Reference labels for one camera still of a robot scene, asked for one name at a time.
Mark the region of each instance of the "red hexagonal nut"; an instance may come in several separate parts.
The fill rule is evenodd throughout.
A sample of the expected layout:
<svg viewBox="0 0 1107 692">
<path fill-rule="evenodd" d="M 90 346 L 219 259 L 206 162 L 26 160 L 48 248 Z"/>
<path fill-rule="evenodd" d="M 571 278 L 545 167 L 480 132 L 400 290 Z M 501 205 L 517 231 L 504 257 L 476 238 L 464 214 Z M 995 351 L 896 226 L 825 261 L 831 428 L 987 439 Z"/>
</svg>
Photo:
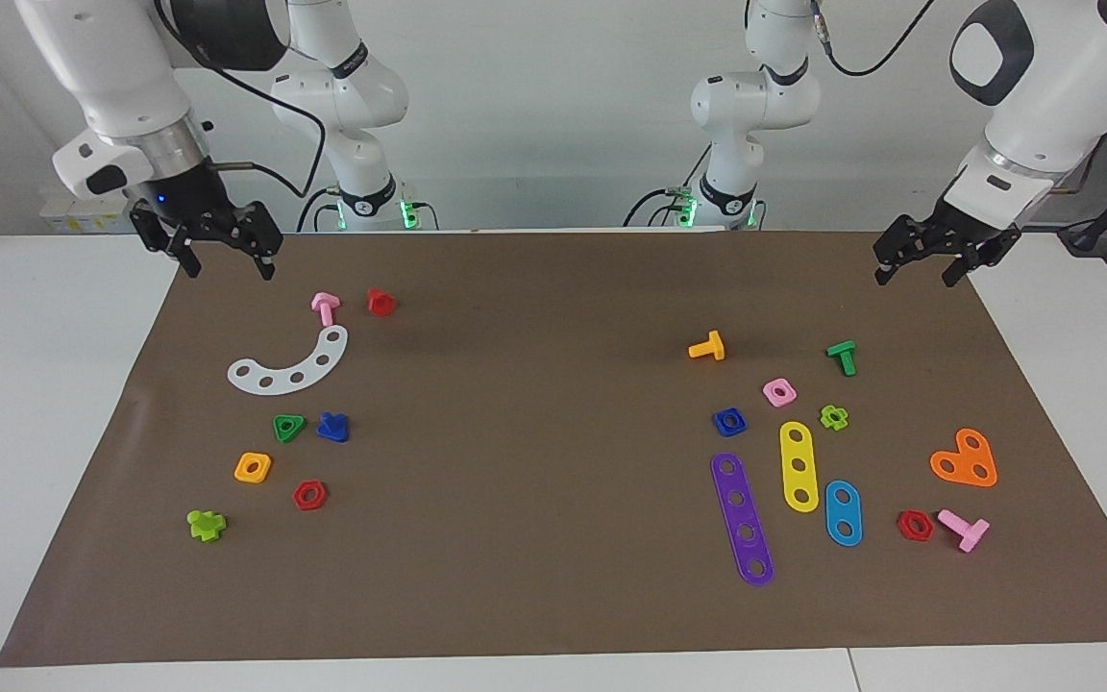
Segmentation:
<svg viewBox="0 0 1107 692">
<path fill-rule="evenodd" d="M 365 293 L 365 307 L 375 317 L 385 318 L 396 311 L 396 299 L 386 290 L 372 288 Z"/>
<path fill-rule="evenodd" d="M 899 531 L 909 540 L 925 543 L 934 537 L 934 521 L 920 509 L 907 509 L 899 516 Z"/>
<path fill-rule="evenodd" d="M 293 490 L 293 502 L 303 513 L 318 509 L 327 500 L 327 486 L 321 481 L 304 481 Z"/>
</svg>

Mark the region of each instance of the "brown table mat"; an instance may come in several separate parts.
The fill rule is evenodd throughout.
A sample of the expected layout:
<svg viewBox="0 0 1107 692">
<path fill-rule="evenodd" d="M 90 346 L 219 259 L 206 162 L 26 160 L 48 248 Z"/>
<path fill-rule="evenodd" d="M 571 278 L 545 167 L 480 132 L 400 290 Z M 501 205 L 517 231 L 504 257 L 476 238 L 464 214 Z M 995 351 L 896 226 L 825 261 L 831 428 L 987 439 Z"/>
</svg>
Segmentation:
<svg viewBox="0 0 1107 692">
<path fill-rule="evenodd" d="M 1107 640 L 1107 520 L 971 285 L 875 286 L 870 234 L 290 237 L 277 279 L 200 249 L 178 277 L 0 653 L 0 667 Z M 400 308 L 365 311 L 366 288 Z M 229 363 L 307 358 L 318 290 L 348 352 L 288 397 Z M 718 329 L 725 362 L 685 349 Z M 89 334 L 95 339 L 96 334 Z M 858 343 L 860 374 L 823 354 Z M 775 411 L 761 388 L 799 391 Z M 841 433 L 825 404 L 848 409 Z M 749 431 L 725 440 L 713 412 Z M 346 412 L 343 446 L 317 437 Z M 311 426 L 281 446 L 277 413 Z M 865 540 L 783 503 L 777 431 L 861 494 Z M 1001 482 L 929 456 L 972 426 Z M 273 456 L 262 485 L 242 452 Z M 738 578 L 710 459 L 741 455 L 776 565 Z M 330 497 L 299 513 L 304 478 Z M 993 523 L 971 556 L 906 508 Z M 189 537 L 189 509 L 228 517 Z"/>
</svg>

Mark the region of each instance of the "plastic toy part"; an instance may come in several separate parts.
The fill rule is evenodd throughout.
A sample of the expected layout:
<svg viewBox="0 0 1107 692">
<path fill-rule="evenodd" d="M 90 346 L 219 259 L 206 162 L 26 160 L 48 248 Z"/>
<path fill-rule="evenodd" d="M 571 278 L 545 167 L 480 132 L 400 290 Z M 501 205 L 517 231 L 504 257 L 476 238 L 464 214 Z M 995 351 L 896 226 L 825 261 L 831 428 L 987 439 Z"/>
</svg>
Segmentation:
<svg viewBox="0 0 1107 692">
<path fill-rule="evenodd" d="M 293 502 L 303 513 L 311 513 L 324 506 L 325 500 L 327 486 L 321 481 L 303 481 L 302 485 L 293 490 Z"/>
<path fill-rule="evenodd" d="M 823 422 L 823 427 L 826 430 L 835 430 L 836 433 L 848 427 L 848 412 L 839 406 L 823 406 L 823 417 L 818 419 Z"/>
<path fill-rule="evenodd" d="M 348 416 L 344 413 L 324 413 L 319 416 L 319 437 L 343 444 L 348 442 Z"/>
<path fill-rule="evenodd" d="M 780 409 L 792 404 L 797 400 L 797 391 L 792 389 L 785 378 L 773 380 L 763 385 L 763 395 L 768 399 L 773 406 Z"/>
<path fill-rule="evenodd" d="M 930 538 L 934 538 L 934 523 L 920 509 L 906 509 L 899 514 L 899 520 L 896 523 L 899 531 L 909 540 L 928 543 Z"/>
<path fill-rule="evenodd" d="M 280 415 L 272 419 L 272 433 L 280 444 L 289 444 L 307 427 L 307 417 Z"/>
<path fill-rule="evenodd" d="M 746 417 L 743 417 L 742 412 L 738 412 L 737 409 L 725 409 L 723 412 L 716 413 L 715 416 L 712 416 L 712 422 L 715 422 L 716 430 L 724 437 L 733 437 L 734 434 L 746 432 Z"/>
<path fill-rule="evenodd" d="M 954 436 L 959 452 L 935 452 L 930 457 L 930 468 L 935 476 L 951 483 L 993 487 L 997 485 L 997 464 L 984 434 L 971 427 Z"/>
<path fill-rule="evenodd" d="M 234 477 L 242 483 L 263 483 L 267 481 L 267 472 L 270 469 L 272 469 L 271 456 L 246 452 L 242 458 L 237 459 Z"/>
<path fill-rule="evenodd" d="M 856 353 L 857 344 L 853 341 L 842 341 L 827 349 L 827 355 L 831 359 L 840 360 L 840 368 L 844 368 L 845 376 L 853 376 L 857 373 L 857 365 L 852 361 L 852 353 Z"/>
<path fill-rule="evenodd" d="M 796 421 L 780 427 L 780 467 L 785 503 L 808 514 L 818 508 L 818 472 L 814 468 L 814 438 L 809 428 Z"/>
<path fill-rule="evenodd" d="M 201 513 L 193 509 L 186 515 L 186 523 L 190 525 L 190 538 L 198 538 L 204 543 L 220 540 L 220 531 L 228 526 L 225 517 L 217 513 Z"/>
<path fill-rule="evenodd" d="M 972 548 L 976 547 L 976 543 L 980 543 L 980 538 L 989 530 L 987 520 L 968 523 L 959 518 L 959 515 L 952 513 L 950 509 L 942 509 L 939 513 L 939 520 L 950 530 L 956 531 L 959 535 L 959 548 L 964 552 L 971 552 Z"/>
<path fill-rule="evenodd" d="M 370 314 L 377 318 L 385 318 L 391 312 L 396 311 L 396 299 L 391 297 L 386 290 L 372 288 L 365 292 L 365 308 Z"/>
<path fill-rule="evenodd" d="M 717 361 L 725 359 L 725 343 L 721 340 L 720 332 L 715 329 L 707 332 L 707 341 L 695 343 L 689 351 L 691 359 L 702 359 L 704 355 L 711 355 L 711 358 Z"/>
<path fill-rule="evenodd" d="M 319 332 L 319 343 L 307 360 L 292 368 L 260 366 L 254 359 L 241 359 L 229 366 L 229 382 L 238 390 L 259 397 L 279 397 L 293 394 L 315 384 L 338 366 L 348 348 L 348 329 L 331 324 Z"/>
<path fill-rule="evenodd" d="M 331 314 L 331 311 L 339 307 L 339 298 L 331 293 L 315 293 L 312 301 L 310 301 L 310 309 L 319 312 L 319 319 L 322 321 L 324 329 L 335 324 L 335 319 Z"/>
<path fill-rule="evenodd" d="M 737 574 L 751 587 L 764 587 L 776 577 L 776 568 L 768 539 L 763 534 L 759 509 L 755 507 L 751 484 L 746 481 L 746 467 L 735 455 L 715 455 L 711 461 L 711 475 L 716 482 L 720 512 L 725 516 Z"/>
<path fill-rule="evenodd" d="M 861 495 L 847 481 L 827 484 L 827 535 L 845 548 L 856 548 L 865 538 Z"/>
</svg>

